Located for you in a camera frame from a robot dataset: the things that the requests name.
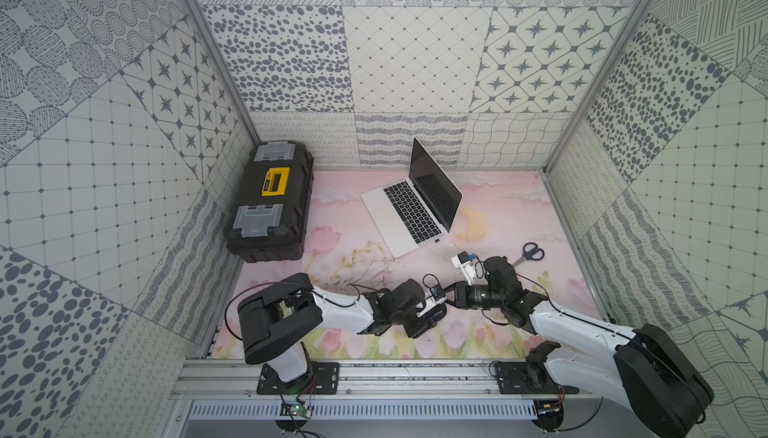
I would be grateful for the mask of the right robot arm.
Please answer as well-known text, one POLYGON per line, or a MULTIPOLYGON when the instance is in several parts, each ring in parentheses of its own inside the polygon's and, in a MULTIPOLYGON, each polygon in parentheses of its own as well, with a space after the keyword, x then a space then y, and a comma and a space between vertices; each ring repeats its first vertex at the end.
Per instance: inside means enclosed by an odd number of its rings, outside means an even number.
POLYGON ((684 437, 703 423, 714 392, 661 328, 632 328, 570 311, 546 292, 525 289, 507 258, 454 256, 463 280, 448 286, 463 310, 497 309, 506 324, 543 341, 529 355, 554 383, 576 387, 634 412, 660 437, 684 437))

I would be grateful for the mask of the left circuit board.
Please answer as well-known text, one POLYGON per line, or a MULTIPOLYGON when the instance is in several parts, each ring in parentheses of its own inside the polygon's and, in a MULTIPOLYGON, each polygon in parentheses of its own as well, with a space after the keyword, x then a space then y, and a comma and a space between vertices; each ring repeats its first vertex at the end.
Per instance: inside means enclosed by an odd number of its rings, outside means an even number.
POLYGON ((281 404, 281 414, 288 418, 304 418, 306 407, 299 402, 284 402, 281 404))

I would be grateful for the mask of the circuit board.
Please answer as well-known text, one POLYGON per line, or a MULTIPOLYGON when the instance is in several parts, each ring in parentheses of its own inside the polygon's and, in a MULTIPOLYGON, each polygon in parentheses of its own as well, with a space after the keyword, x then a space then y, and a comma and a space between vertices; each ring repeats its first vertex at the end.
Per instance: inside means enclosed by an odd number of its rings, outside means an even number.
POLYGON ((281 414, 288 418, 304 418, 306 407, 299 402, 284 402, 281 404, 281 414))
POLYGON ((551 401, 535 401, 536 421, 541 428, 558 428, 563 421, 564 410, 561 404, 551 401))

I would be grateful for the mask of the black handled scissors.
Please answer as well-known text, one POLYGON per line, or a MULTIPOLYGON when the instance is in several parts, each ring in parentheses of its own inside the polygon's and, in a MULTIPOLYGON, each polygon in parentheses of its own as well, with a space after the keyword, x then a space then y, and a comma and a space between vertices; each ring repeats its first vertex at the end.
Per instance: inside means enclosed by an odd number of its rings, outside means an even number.
POLYGON ((517 267, 527 261, 541 261, 544 259, 545 251, 535 242, 528 242, 523 246, 521 256, 512 264, 517 267))

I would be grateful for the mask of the black yellow tool case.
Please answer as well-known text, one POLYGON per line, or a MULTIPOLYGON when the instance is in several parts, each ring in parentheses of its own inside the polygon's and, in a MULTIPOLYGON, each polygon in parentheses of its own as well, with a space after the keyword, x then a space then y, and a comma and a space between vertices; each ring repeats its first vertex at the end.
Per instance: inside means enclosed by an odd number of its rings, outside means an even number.
POLYGON ((271 141, 250 153, 223 228, 232 255, 247 263, 302 258, 313 168, 300 142, 271 141))

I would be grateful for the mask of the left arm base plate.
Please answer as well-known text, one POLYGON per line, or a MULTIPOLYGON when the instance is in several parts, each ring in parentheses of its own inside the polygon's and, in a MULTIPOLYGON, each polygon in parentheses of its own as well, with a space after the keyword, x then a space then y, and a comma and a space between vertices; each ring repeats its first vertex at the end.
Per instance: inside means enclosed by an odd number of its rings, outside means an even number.
POLYGON ((258 395, 335 395, 338 388, 340 364, 338 362, 310 361, 306 373, 283 382, 268 364, 262 366, 256 393, 258 395))

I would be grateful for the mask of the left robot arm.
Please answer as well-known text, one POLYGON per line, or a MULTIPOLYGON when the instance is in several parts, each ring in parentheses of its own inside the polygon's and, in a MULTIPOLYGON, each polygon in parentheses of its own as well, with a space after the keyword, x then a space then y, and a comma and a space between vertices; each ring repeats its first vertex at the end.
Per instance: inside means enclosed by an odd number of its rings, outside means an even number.
POLYGON ((245 363, 266 364, 284 384, 312 379, 303 339, 316 329, 381 336, 399 326, 416 339, 447 313, 447 297, 438 284, 425 289, 409 279, 393 290, 357 290, 350 296, 313 286, 305 273, 252 286, 228 305, 237 307, 240 331, 225 327, 241 343, 245 363))

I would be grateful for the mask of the silver laptop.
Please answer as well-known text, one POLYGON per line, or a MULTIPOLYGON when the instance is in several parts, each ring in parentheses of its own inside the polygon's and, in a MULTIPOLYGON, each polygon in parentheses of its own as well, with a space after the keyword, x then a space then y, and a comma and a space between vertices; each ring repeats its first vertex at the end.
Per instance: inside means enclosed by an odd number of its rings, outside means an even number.
POLYGON ((367 191, 361 199, 389 252, 400 258, 447 237, 463 194, 414 139, 408 177, 367 191))

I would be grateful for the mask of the pink floral table mat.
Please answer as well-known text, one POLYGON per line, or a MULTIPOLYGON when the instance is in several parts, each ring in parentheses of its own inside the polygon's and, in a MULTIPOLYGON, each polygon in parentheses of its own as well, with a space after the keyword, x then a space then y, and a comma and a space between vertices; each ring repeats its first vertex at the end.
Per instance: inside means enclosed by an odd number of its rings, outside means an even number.
MULTIPOLYGON (((523 246, 534 242, 546 255, 539 262, 520 264, 523 285, 547 292, 571 310, 598 315, 596 302, 538 174, 453 173, 452 180, 461 189, 463 200, 449 236, 395 258, 361 196, 402 178, 400 171, 317 172, 303 257, 298 261, 245 265, 237 292, 299 272, 308 274, 315 285, 342 294, 353 294, 358 286, 394 288, 407 279, 448 285, 461 279, 451 262, 458 253, 466 251, 484 259, 504 256, 518 262, 523 246)), ((414 340, 395 326, 379 337, 317 329, 304 343, 315 359, 515 359, 535 347, 538 338, 508 326, 497 311, 450 309, 435 328, 414 340)))

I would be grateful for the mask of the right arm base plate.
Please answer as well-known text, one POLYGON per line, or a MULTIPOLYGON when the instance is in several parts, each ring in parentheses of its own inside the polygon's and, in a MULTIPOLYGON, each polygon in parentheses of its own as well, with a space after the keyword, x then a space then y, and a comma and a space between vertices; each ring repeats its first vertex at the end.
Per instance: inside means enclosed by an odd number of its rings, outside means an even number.
POLYGON ((502 395, 579 394, 576 387, 562 387, 545 368, 550 353, 560 348, 559 343, 544 341, 533 348, 524 361, 494 360, 488 365, 502 395))

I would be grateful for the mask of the aluminium mounting rail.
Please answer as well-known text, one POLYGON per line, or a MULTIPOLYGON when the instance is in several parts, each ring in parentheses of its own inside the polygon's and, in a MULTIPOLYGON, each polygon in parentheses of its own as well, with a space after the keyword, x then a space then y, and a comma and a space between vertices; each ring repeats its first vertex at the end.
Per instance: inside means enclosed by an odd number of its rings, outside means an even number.
POLYGON ((533 379, 523 360, 492 363, 488 360, 319 361, 312 377, 293 385, 282 383, 274 371, 262 365, 234 360, 191 360, 184 364, 171 391, 173 399, 279 399, 298 397, 317 401, 332 399, 483 399, 509 396, 524 399, 555 399, 558 391, 585 397, 612 398, 627 407, 623 385, 598 373, 572 382, 564 378, 533 379))

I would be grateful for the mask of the right circuit board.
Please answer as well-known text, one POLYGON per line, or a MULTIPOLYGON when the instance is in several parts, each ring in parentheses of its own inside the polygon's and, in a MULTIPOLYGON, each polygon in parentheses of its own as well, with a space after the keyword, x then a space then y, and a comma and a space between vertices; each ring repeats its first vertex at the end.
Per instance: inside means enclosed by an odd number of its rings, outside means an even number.
POLYGON ((563 421, 564 410, 561 404, 551 401, 535 401, 536 421, 541 428, 558 428, 563 421))

